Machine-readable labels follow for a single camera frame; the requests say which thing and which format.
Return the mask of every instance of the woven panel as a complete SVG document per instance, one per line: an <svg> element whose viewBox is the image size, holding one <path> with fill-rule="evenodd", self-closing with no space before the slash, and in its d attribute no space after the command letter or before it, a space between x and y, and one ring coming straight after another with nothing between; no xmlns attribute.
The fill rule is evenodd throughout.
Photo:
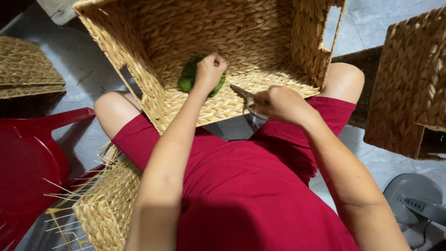
<svg viewBox="0 0 446 251"><path fill-rule="evenodd" d="M176 84L185 63L213 51L228 61L227 81L206 101L197 126L247 113L229 84L250 92L286 85L303 97L317 95L332 55L322 43L328 12L341 3L81 0L74 9L115 69L127 65L143 92L142 109L162 133L187 98Z"/></svg>
<svg viewBox="0 0 446 251"><path fill-rule="evenodd" d="M64 85L38 44L0 37L0 98L63 92Z"/></svg>
<svg viewBox="0 0 446 251"><path fill-rule="evenodd" d="M141 175L128 159L119 161L73 205L96 251L123 251Z"/></svg>
<svg viewBox="0 0 446 251"><path fill-rule="evenodd" d="M415 159L438 159L420 152L420 145L423 125L442 131L446 126L445 27L445 7L389 26L365 142Z"/></svg>

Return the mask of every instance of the green cloth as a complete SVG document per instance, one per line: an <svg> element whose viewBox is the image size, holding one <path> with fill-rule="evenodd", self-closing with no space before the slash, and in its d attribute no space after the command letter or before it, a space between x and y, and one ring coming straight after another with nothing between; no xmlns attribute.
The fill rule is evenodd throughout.
<svg viewBox="0 0 446 251"><path fill-rule="evenodd" d="M183 72L181 73L180 78L178 79L178 86L185 92L190 92L194 87L195 83L195 74L197 73L197 64L204 57L195 57L192 58L189 62L187 62L186 66L184 66ZM226 81L226 72L224 72L217 86L209 93L208 97L215 96L219 89L223 86L224 81Z"/></svg>

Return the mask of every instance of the woman's right hand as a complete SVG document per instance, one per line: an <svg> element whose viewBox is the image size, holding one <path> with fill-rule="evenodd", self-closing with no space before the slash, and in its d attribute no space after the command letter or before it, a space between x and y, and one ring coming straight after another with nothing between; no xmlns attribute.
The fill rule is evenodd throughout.
<svg viewBox="0 0 446 251"><path fill-rule="evenodd" d="M302 96L285 86L272 85L269 90L258 92L254 99L259 104L256 112L268 115L273 120L296 124L304 129L322 120L319 112Z"/></svg>

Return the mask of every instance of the wooden board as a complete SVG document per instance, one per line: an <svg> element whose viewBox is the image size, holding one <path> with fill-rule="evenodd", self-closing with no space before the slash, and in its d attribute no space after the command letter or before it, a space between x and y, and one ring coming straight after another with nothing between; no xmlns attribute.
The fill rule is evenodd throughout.
<svg viewBox="0 0 446 251"><path fill-rule="evenodd" d="M64 25L76 17L72 8L78 0L37 0L46 14L57 25Z"/></svg>

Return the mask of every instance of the red plastic chair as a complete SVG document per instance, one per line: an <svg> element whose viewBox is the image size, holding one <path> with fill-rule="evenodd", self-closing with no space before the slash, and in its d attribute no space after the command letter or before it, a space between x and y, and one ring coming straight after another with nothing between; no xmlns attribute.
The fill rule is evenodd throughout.
<svg viewBox="0 0 446 251"><path fill-rule="evenodd" d="M37 217L67 186L68 163L51 131L94 116L82 108L40 118L0 119L0 250L14 250Z"/></svg>

